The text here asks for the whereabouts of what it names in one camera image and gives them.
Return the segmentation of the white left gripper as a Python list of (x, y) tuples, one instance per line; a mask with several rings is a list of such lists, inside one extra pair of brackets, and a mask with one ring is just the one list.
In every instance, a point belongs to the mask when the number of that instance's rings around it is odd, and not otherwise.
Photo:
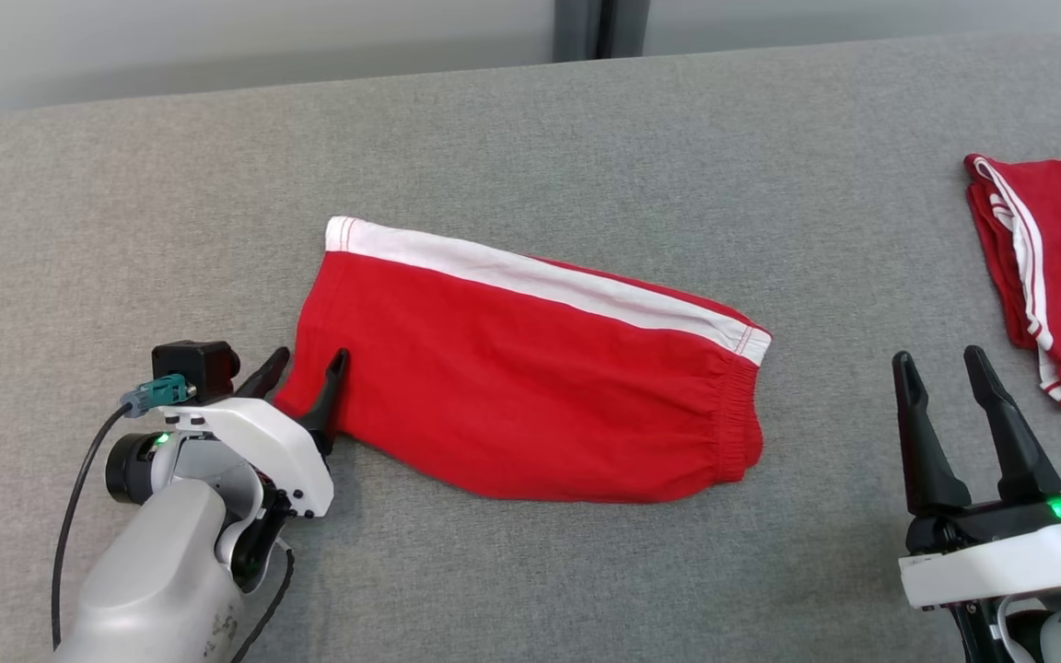
[(265, 401), (290, 357), (289, 348), (274, 349), (236, 389), (236, 398), (158, 407), (163, 431), (115, 442), (105, 470), (110, 495), (140, 505), (174, 483), (201, 479), (228, 513), (243, 520), (268, 512), (262, 500), (273, 495), (286, 500), (286, 514), (327, 514), (333, 485), (321, 454), (332, 453), (335, 444), (351, 354), (338, 349), (324, 370), (319, 394), (298, 422)]

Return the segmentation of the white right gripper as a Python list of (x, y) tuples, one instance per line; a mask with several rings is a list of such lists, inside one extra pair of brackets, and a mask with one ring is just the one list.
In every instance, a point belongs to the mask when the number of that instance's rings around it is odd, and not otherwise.
[(898, 566), (917, 609), (1061, 590), (1061, 477), (984, 348), (967, 345), (963, 361), (997, 450), (1003, 501), (968, 509), (972, 498), (930, 424), (914, 357), (892, 357), (905, 503), (918, 517)]

